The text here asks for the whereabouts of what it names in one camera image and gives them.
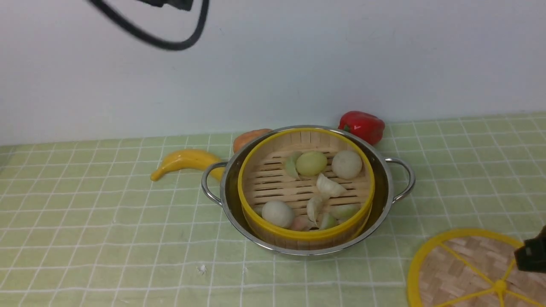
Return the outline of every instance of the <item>onion piece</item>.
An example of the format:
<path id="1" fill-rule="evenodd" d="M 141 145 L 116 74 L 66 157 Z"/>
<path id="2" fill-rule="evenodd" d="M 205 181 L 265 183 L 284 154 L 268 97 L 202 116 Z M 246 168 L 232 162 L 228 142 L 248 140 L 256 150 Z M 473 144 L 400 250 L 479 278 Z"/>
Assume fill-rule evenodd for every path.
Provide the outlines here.
<path id="1" fill-rule="evenodd" d="M 320 173 L 317 179 L 317 189 L 325 197 L 339 197 L 347 190 L 335 181 L 328 179 L 324 174 Z"/>
<path id="2" fill-rule="evenodd" d="M 294 221 L 292 222 L 292 225 L 290 226 L 290 230 L 308 231 L 314 226 L 315 226 L 314 223 L 311 222 L 306 216 L 300 215 L 294 219 Z"/>
<path id="3" fill-rule="evenodd" d="M 284 160 L 284 171 L 288 174 L 288 176 L 294 179 L 300 179 L 300 175 L 296 170 L 296 161 L 300 156 L 301 152 L 295 151 L 290 156 L 288 156 L 286 160 Z"/>
<path id="4" fill-rule="evenodd" d="M 348 220 L 355 215 L 360 208 L 356 204 L 331 206 L 330 214 L 338 220 Z"/>
<path id="5" fill-rule="evenodd" d="M 281 200 L 270 200 L 262 208 L 262 218 L 275 226 L 288 228 L 294 221 L 294 210 Z"/>
<path id="6" fill-rule="evenodd" d="M 329 213 L 325 213 L 322 217 L 321 226 L 319 227 L 319 230 L 325 230 L 328 228 L 332 228 L 337 225 L 337 220 L 333 216 L 331 216 Z"/>
<path id="7" fill-rule="evenodd" d="M 332 159 L 332 172 L 341 179 L 354 179 L 362 170 L 362 158 L 358 153 L 342 150 Z"/>
<path id="8" fill-rule="evenodd" d="M 324 199 L 321 196 L 315 195 L 307 201 L 307 218 L 317 225 L 317 217 L 322 209 Z"/>
<path id="9" fill-rule="evenodd" d="M 252 210 L 254 210 L 254 212 L 256 212 L 260 217 L 262 216 L 262 209 L 264 209 L 263 206 L 252 208 Z"/>
<path id="10" fill-rule="evenodd" d="M 322 172 L 328 159 L 320 151 L 308 151 L 301 154 L 296 160 L 296 170 L 303 176 L 315 176 Z"/>

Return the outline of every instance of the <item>yellow rim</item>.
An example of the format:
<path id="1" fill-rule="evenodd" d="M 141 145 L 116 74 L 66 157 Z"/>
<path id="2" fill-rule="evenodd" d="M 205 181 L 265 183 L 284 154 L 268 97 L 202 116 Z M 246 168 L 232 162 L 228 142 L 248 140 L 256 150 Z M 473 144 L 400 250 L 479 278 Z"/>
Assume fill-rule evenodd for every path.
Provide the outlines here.
<path id="1" fill-rule="evenodd" d="M 417 251 L 416 255 L 413 257 L 413 261 L 412 261 L 412 263 L 411 263 L 411 265 L 409 267 L 410 270 L 409 270 L 409 273 L 408 273 L 408 280 L 407 280 L 407 284 L 408 284 L 407 285 L 407 296 L 408 296 L 409 305 L 411 307 L 423 307 L 423 302 L 421 301 L 421 294 L 420 294 L 420 291 L 419 291 L 419 271 L 421 269 L 421 266 L 423 265 L 423 262 L 425 261 L 426 257 L 428 256 L 428 254 L 431 251 L 433 251 L 433 249 L 435 249 L 435 248 L 437 248 L 439 246 L 446 249 L 454 257 L 456 257 L 458 260 L 462 261 L 465 265 L 467 265 L 469 268 L 471 268 L 477 275 L 479 275 L 485 281 L 490 283 L 491 288 L 488 289 L 488 290 L 481 291 L 481 292 L 472 293 L 472 294 L 469 294 L 467 296 L 451 300 L 449 302 L 445 302 L 443 304 L 437 305 L 436 307 L 451 306 L 451 305 L 453 305 L 453 304 L 455 304 L 457 302 L 462 302 L 464 300 L 467 300 L 467 299 L 470 299 L 470 298 L 473 298 L 473 297 L 481 296 L 481 295 L 488 294 L 488 293 L 495 293 L 495 292 L 497 292 L 497 294 L 499 295 L 499 298 L 501 298 L 499 300 L 499 302 L 501 302 L 501 305 L 503 305 L 502 293 L 504 292 L 504 293 L 509 293 L 511 295 L 517 296 L 521 300 L 524 300 L 524 301 L 526 301 L 528 303 L 533 303 L 533 304 L 535 304 L 537 306 L 542 306 L 542 305 L 532 301 L 529 298 L 526 298 L 526 297 L 524 297 L 522 295 L 519 295 L 517 293 L 514 293 L 512 291 L 503 289 L 503 287 L 502 287 L 503 283 L 502 282 L 498 283 L 496 281 L 491 281 L 487 276 L 485 276 L 483 273 L 481 273 L 478 269 L 476 269 L 473 265 L 471 265 L 468 261 L 463 259 L 461 256 L 456 254 L 453 250 L 451 250 L 450 248 L 445 246 L 445 244 L 443 243 L 443 242 L 445 242 L 447 240 L 460 238 L 460 237 L 468 237 L 468 236 L 485 237 L 485 238 L 495 239 L 497 241 L 501 241 L 501 242 L 504 242 L 506 244 L 512 245 L 514 247 L 514 249 L 518 249 L 518 248 L 523 246 L 522 242 L 520 242 L 518 240 L 515 240 L 515 239 L 513 239 L 511 237 L 508 237 L 508 236 L 503 235 L 503 234 L 487 231 L 487 230 L 484 230 L 484 229 L 479 229 L 479 228 L 454 229 L 454 230 L 447 231 L 447 232 L 441 233 L 441 234 L 433 237 L 432 239 L 427 241 L 423 246 L 421 246 L 419 251 Z M 514 268 L 514 266 L 515 266 L 515 262 L 513 261 L 510 264 L 508 270 L 506 271 L 506 273 L 505 273 L 504 277 L 501 279 L 501 281 L 505 281 L 506 278 L 508 278 L 508 275 L 509 275 L 510 271 Z"/>
<path id="2" fill-rule="evenodd" d="M 360 155 L 360 157 L 362 158 L 362 161 L 366 165 L 366 169 L 369 172 L 369 176 L 370 176 L 370 195 L 369 195 L 368 199 L 366 200 L 366 202 L 363 204 L 362 208 L 360 208 L 360 210 L 355 215 L 353 215 L 346 222 L 344 222 L 344 223 L 342 223 L 340 225 L 337 225 L 336 227 L 326 229 L 326 230 L 322 230 L 322 231 L 313 231 L 313 232 L 291 231 L 289 229 L 284 229 L 284 228 L 281 228 L 281 227 L 278 227 L 278 226 L 275 226 L 275 225 L 271 224 L 270 222 L 268 222 L 268 221 L 264 220 L 263 218 L 261 218 L 256 212 L 254 212 L 254 210 L 252 210 L 252 208 L 250 207 L 249 203 L 247 202 L 247 200 L 245 198 L 245 195 L 243 193 L 243 190 L 242 190 L 243 173 L 245 171 L 246 164 L 248 163 L 248 160 L 250 159 L 250 157 L 258 149 L 260 149 L 262 146 L 264 146 L 268 141 L 271 141 L 271 140 L 273 140 L 275 138 L 281 137 L 281 136 L 283 136 L 285 134 L 294 133 L 294 132 L 307 132 L 307 131 L 320 132 L 320 133 L 326 133 L 326 134 L 333 135 L 333 136 L 339 138 L 340 140 L 343 140 L 343 141 L 347 142 Z M 245 160 L 242 163 L 241 171 L 239 172 L 239 177 L 238 177 L 238 181 L 237 181 L 237 189 L 239 191 L 239 198 L 241 199 L 241 204 L 242 204 L 243 211 L 247 214 L 246 216 L 248 216 L 251 220 L 256 221 L 256 223 L 258 225 L 260 225 L 262 228 L 266 229 L 267 231 L 269 231 L 269 232 L 271 232 L 273 234 L 284 237 L 286 239 L 316 241 L 316 240 L 323 240 L 323 239 L 332 238 L 332 237 L 335 237 L 335 236 L 339 235 L 340 233 L 345 232 L 346 230 L 351 228 L 351 226 L 353 226 L 359 219 L 361 219 L 368 211 L 370 211 L 371 203 L 372 203 L 372 200 L 373 200 L 373 194 L 375 192 L 375 177 L 373 175 L 372 166 L 370 164 L 370 161 L 368 160 L 368 157 L 366 157 L 364 152 L 358 146 L 356 146 L 353 142 L 351 142 L 350 140 L 348 140 L 344 136 L 342 136 L 340 134 L 337 134 L 335 132 L 320 129 L 320 128 L 298 128 L 298 129 L 291 129 L 291 130 L 286 130 L 286 131 L 276 133 L 276 134 L 264 139 L 258 145 L 256 145 L 250 151 L 248 156 L 246 156 Z"/>

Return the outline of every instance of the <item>bamboo steamer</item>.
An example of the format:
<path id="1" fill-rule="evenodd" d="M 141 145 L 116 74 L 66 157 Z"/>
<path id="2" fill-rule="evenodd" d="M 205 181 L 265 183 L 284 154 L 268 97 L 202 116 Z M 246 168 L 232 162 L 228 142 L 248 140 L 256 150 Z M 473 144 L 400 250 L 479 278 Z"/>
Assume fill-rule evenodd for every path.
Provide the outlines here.
<path id="1" fill-rule="evenodd" d="M 519 271 L 523 244 L 483 229 L 454 229 L 427 241 L 408 274 L 411 307 L 545 307 L 546 274 Z"/>
<path id="2" fill-rule="evenodd" d="M 322 212 L 344 204 L 358 204 L 360 210 L 333 228 L 311 232 L 284 229 L 261 218 L 254 209 L 270 200 L 286 202 L 296 216 L 306 215 L 307 201 L 318 194 L 317 176 L 293 179 L 284 171 L 283 163 L 294 151 L 310 150 L 326 155 L 328 165 L 323 174 L 347 190 L 342 196 L 327 200 Z M 362 171 L 355 179 L 340 179 L 331 171 L 332 158 L 342 150 L 358 153 L 363 161 Z M 322 128 L 289 129 L 269 136 L 247 155 L 238 177 L 238 193 L 250 228 L 267 243 L 295 250 L 324 249 L 354 239 L 366 225 L 374 191 L 375 178 L 364 152 L 343 135 Z"/>

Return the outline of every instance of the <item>stainless steel pot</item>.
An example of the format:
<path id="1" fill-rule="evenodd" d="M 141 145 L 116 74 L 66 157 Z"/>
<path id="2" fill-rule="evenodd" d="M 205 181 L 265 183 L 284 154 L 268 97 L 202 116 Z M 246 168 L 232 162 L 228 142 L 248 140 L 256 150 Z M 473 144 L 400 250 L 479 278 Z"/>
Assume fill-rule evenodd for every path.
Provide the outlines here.
<path id="1" fill-rule="evenodd" d="M 237 191 L 237 178 L 239 176 L 239 171 L 241 170 L 241 165 L 243 163 L 243 160 L 248 155 L 248 153 L 265 138 L 275 133 L 279 133 L 281 131 L 286 131 L 286 130 L 296 129 L 296 128 L 321 128 L 324 130 L 330 130 L 335 133 L 341 134 L 345 136 L 346 138 L 350 139 L 351 141 L 353 141 L 355 144 L 357 144 L 366 153 L 366 155 L 368 156 L 370 160 L 373 173 L 376 179 L 376 191 L 373 197 L 370 217 L 368 219 L 368 223 L 366 227 L 363 229 L 363 232 L 358 237 L 356 237 L 355 239 L 349 242 L 346 242 L 338 246 L 330 247 L 327 249 L 321 249 L 321 250 L 284 249 L 284 248 L 271 245 L 269 243 L 266 243 L 260 240 L 258 237 L 254 235 L 254 233 L 248 226 L 248 223 L 242 212 L 241 200 L 239 198 L 239 194 Z M 388 167 L 388 163 L 395 163 L 395 164 L 399 164 L 403 166 L 409 174 L 409 182 L 407 187 L 398 195 L 394 195 L 394 183 L 393 183 L 393 178 Z M 222 180 L 220 182 L 220 197 L 214 195 L 210 191 L 207 184 L 207 178 L 210 172 L 213 169 L 219 168 L 219 167 L 225 167 L 225 171 L 222 176 Z M 326 254 L 338 252 L 367 238 L 385 220 L 387 214 L 390 211 L 391 206 L 409 195 L 409 193 L 413 189 L 413 186 L 415 185 L 415 181 L 416 181 L 415 174 L 413 170 L 411 169 L 411 167 L 406 162 L 397 158 L 383 158 L 381 154 L 375 148 L 373 148 L 370 144 L 364 142 L 362 139 L 339 129 L 332 129 L 330 127 L 323 127 L 323 126 L 304 125 L 304 126 L 291 126 L 291 127 L 285 127 L 285 128 L 273 130 L 272 132 L 269 132 L 255 139 L 254 141 L 248 143 L 247 145 L 245 145 L 241 150 L 239 150 L 239 152 L 237 152 L 229 160 L 229 162 L 220 162 L 220 163 L 215 163 L 209 166 L 203 173 L 203 177 L 201 179 L 201 188 L 203 189 L 203 191 L 205 192 L 208 198 L 210 198 L 213 202 L 220 205 L 224 209 L 226 216 L 228 217 L 229 221 L 233 224 L 233 226 L 235 226 L 235 228 L 237 228 L 237 230 L 250 241 L 268 250 L 276 251 L 286 255 L 312 256 L 312 255 L 326 255 Z"/>

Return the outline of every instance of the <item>banana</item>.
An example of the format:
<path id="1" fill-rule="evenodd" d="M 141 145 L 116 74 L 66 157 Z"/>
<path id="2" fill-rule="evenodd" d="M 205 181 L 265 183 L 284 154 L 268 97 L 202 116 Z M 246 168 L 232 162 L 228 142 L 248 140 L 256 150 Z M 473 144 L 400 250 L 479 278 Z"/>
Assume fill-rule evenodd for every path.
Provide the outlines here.
<path id="1" fill-rule="evenodd" d="M 205 170 L 211 164 L 221 161 L 222 160 L 219 157 L 202 149 L 183 149 L 173 151 L 163 158 L 161 165 L 159 166 L 157 171 L 153 172 L 153 174 L 150 176 L 150 179 L 152 181 L 157 181 L 166 173 L 174 172 L 184 168 Z M 222 179 L 224 169 L 224 167 L 216 168 L 212 170 L 210 175 L 220 181 Z"/>

